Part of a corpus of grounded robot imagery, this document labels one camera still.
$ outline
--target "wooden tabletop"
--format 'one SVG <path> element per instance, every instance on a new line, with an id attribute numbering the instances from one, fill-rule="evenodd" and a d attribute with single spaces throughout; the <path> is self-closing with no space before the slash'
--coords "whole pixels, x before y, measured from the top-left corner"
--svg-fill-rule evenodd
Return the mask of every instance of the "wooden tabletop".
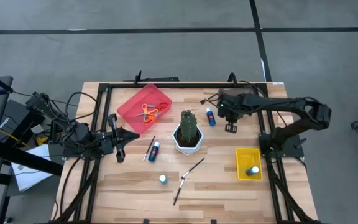
<path id="1" fill-rule="evenodd" d="M 98 82 L 85 82 L 82 91 L 96 97 L 98 85 Z M 284 84 L 267 83 L 267 86 L 269 97 L 287 96 Z M 237 134 L 231 134 L 224 131 L 226 122 L 217 116 L 217 110 L 212 106 L 217 125 L 209 126 L 205 109 L 210 105 L 201 105 L 200 100 L 217 90 L 161 88 L 173 102 L 170 111 L 139 139 L 125 147 L 124 163 L 118 164 L 115 154 L 104 156 L 101 160 L 92 223 L 141 223 L 145 218 L 151 223 L 210 223 L 211 219 L 217 219 L 218 223 L 275 223 L 265 161 L 262 160 L 263 181 L 237 179 L 236 148 L 259 148 L 257 115 L 240 119 Z M 137 91 L 137 88 L 113 89 L 109 113 L 116 113 L 117 108 Z M 97 129 L 101 124 L 105 98 L 104 95 Z M 94 101 L 81 96 L 77 116 L 90 113 L 93 109 Z M 204 133 L 200 150 L 190 156 L 176 150 L 172 139 L 172 132 L 180 122 L 180 112 L 186 109 L 195 114 Z M 293 122 L 290 113 L 281 114 L 287 124 Z M 269 130 L 265 113 L 264 116 L 266 129 Z M 276 113 L 273 113 L 273 117 L 276 126 L 283 126 Z M 79 122 L 91 124 L 91 120 L 89 117 Z M 117 125 L 132 131 L 119 115 Z M 160 153 L 154 163 L 142 161 L 154 135 L 160 143 Z M 202 158 L 205 160 L 186 176 L 178 202 L 173 206 L 180 177 Z M 63 182 L 74 160 L 65 162 L 57 192 L 59 204 Z M 283 163 L 290 193 L 306 214 L 317 219 L 305 168 L 295 159 L 286 158 Z M 83 161 L 80 161 L 69 177 L 63 210 L 78 191 L 82 167 Z M 162 174 L 168 177 L 167 185 L 158 181 Z M 283 218 L 286 218 L 281 194 L 279 198 Z M 88 195 L 84 197 L 81 218 L 85 217 L 87 201 Z"/>

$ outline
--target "red plastic basket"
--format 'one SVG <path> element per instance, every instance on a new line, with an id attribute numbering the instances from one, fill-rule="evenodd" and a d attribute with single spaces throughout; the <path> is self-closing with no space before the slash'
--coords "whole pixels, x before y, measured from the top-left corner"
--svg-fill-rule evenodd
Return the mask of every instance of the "red plastic basket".
<path id="1" fill-rule="evenodd" d="M 160 103 L 166 103 L 168 106 L 161 110 L 161 113 L 155 117 L 151 122 L 143 123 L 143 116 L 136 116 L 139 113 L 143 113 L 142 105 L 159 105 Z M 128 124 L 134 129 L 135 132 L 142 134 L 148 130 L 155 122 L 157 122 L 170 108 L 172 100 L 163 94 L 155 85 L 147 84 L 127 102 L 121 105 L 117 112 L 124 118 Z"/>

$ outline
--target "concrete floor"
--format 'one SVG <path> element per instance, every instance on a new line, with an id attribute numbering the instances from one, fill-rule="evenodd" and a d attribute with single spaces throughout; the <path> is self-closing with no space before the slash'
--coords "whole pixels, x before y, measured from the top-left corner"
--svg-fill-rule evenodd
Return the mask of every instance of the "concrete floor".
<path id="1" fill-rule="evenodd" d="M 258 0 L 257 9 L 261 27 L 358 27 L 358 1 Z M 253 27 L 248 1 L 0 0 L 0 30 L 227 26 Z M 329 129 L 304 134 L 319 219 L 358 223 L 358 136 L 349 126 L 358 120 L 358 32 L 263 37 L 273 81 L 333 110 Z M 13 76 L 16 91 L 66 100 L 84 81 L 133 79 L 139 70 L 183 81 L 226 80 L 230 72 L 264 80 L 254 33 L 0 35 L 0 76 Z M 48 184 L 11 199 L 15 223 L 49 220 L 58 181 Z"/>

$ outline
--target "white paper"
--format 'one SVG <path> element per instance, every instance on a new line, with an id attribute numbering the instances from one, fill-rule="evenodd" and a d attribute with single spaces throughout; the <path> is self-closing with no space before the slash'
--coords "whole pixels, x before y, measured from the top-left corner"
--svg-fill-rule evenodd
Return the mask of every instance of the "white paper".
<path id="1" fill-rule="evenodd" d="M 30 149 L 26 151 L 27 153 L 43 157 L 50 161 L 49 157 L 49 147 L 48 145 L 44 144 L 42 146 Z M 37 170 L 28 168 L 23 165 L 12 163 L 13 172 L 15 175 L 21 174 L 23 172 L 36 172 Z M 16 176 L 17 186 L 19 187 L 20 191 L 25 191 L 30 187 L 38 184 L 39 182 L 45 180 L 46 178 L 52 176 L 52 174 L 48 174 L 46 172 L 36 172 L 33 174 L 21 174 Z"/>

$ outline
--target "yellow bin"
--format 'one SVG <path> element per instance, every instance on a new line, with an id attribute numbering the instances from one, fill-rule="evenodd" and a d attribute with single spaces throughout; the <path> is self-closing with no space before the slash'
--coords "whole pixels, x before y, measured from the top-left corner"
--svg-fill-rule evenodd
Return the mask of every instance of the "yellow bin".
<path id="1" fill-rule="evenodd" d="M 237 177 L 239 180 L 262 180 L 262 164 L 260 162 L 259 149 L 237 148 L 236 159 Z M 259 173 L 252 176 L 247 175 L 247 169 L 253 166 L 257 166 L 259 168 Z"/>

